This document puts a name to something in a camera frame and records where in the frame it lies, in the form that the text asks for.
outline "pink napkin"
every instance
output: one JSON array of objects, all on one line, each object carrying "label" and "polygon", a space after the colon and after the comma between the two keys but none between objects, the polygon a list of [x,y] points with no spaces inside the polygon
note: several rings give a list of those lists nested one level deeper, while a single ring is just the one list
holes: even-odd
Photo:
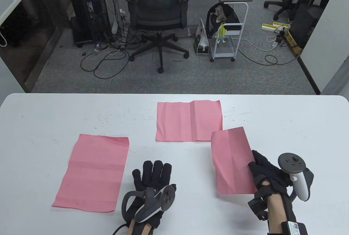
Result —
[{"label": "pink napkin", "polygon": [[90,212],[114,211],[129,146],[127,137],[81,134],[52,206]]},{"label": "pink napkin", "polygon": [[213,132],[211,147],[218,194],[254,194],[257,189],[248,168],[254,158],[243,127]]},{"label": "pink napkin", "polygon": [[210,141],[222,129],[220,101],[157,104],[157,141]]}]

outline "barcode label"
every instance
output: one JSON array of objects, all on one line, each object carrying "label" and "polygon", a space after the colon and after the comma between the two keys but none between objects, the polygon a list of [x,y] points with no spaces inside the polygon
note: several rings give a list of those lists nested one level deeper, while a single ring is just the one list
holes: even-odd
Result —
[{"label": "barcode label", "polygon": [[288,221],[288,230],[290,235],[300,235],[298,224],[292,221]]}]

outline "gray carpet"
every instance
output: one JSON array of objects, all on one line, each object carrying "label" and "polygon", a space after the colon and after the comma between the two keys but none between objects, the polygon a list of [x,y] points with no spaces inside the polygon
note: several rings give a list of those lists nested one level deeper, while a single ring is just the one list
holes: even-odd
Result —
[{"label": "gray carpet", "polygon": [[[199,17],[206,19],[206,14],[218,0],[190,0],[188,25],[198,24]],[[249,4],[249,12],[243,31],[243,38],[256,46],[271,48],[266,37],[272,32],[261,30],[262,23],[272,23],[273,15],[279,9],[276,6],[263,8],[266,0],[253,0]],[[119,0],[120,8],[127,9],[124,0]],[[242,8],[237,7],[238,14]],[[279,21],[286,22],[286,14]],[[178,36],[186,31],[178,30]],[[193,50],[193,38],[181,38],[178,46],[190,51],[190,58],[185,60],[182,53],[164,49],[163,74],[157,73],[159,55],[151,50],[138,57],[116,77],[108,80],[95,78],[92,73],[80,69],[82,53],[93,51],[93,44],[77,48],[72,39],[71,30],[63,32],[57,47],[43,69],[33,92],[39,93],[195,93],[195,94],[314,94],[307,78],[295,60],[286,65],[271,67],[260,66],[238,53],[236,61],[216,59],[209,61],[209,56],[197,56]],[[253,48],[248,42],[242,41],[240,50],[253,60],[266,64],[264,56],[273,54],[279,63],[294,58],[288,47],[278,46],[270,52],[262,52]],[[86,59],[84,67],[94,68],[106,54]],[[119,71],[127,62],[126,59],[105,61],[96,72],[101,77],[108,77]]]}]

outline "hand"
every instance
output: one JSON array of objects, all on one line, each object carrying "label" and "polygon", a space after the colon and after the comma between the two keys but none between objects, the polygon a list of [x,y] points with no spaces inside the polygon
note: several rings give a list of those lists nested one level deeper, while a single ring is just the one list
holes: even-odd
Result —
[{"label": "hand", "polygon": [[252,172],[254,185],[260,189],[268,181],[273,190],[287,195],[287,187],[292,184],[287,173],[271,164],[266,157],[253,150],[255,162],[248,164]]},{"label": "hand", "polygon": [[[143,176],[141,179],[141,172],[139,169],[135,169],[132,172],[134,179],[134,186],[137,191],[144,191],[147,187],[151,187],[156,191],[160,191],[163,187],[170,184],[172,166],[165,163],[164,165],[160,160],[154,162],[154,166],[151,161],[145,161],[143,164]],[[128,226],[134,218],[137,210],[144,204],[144,199],[136,197],[129,209],[126,211],[125,221]],[[145,221],[145,224],[151,225],[153,229],[156,229],[160,225],[160,219],[163,211],[159,211],[154,216]]]}]

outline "rolling cart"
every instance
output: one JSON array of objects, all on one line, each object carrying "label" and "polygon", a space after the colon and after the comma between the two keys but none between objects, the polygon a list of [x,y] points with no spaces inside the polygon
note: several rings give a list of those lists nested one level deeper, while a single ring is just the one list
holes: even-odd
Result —
[{"label": "rolling cart", "polygon": [[[246,11],[245,15],[243,17],[243,22],[239,21],[239,18],[235,14],[235,20],[234,23],[225,23],[223,26],[225,29],[227,29],[227,32],[225,34],[225,43],[220,42],[218,43],[218,34],[220,30],[222,29],[222,25],[218,28],[218,31],[212,36],[212,38],[209,39],[212,58],[210,62],[214,62],[215,58],[231,58],[231,61],[234,62],[236,58],[236,54],[240,45],[241,36],[243,33],[243,27],[245,26],[246,17],[248,13],[248,4],[246,2],[225,2],[224,4],[230,5],[232,8],[234,8],[235,4],[245,4]],[[237,44],[235,46],[235,43],[233,41],[232,36],[238,36],[238,38],[235,38],[237,40]]]}]

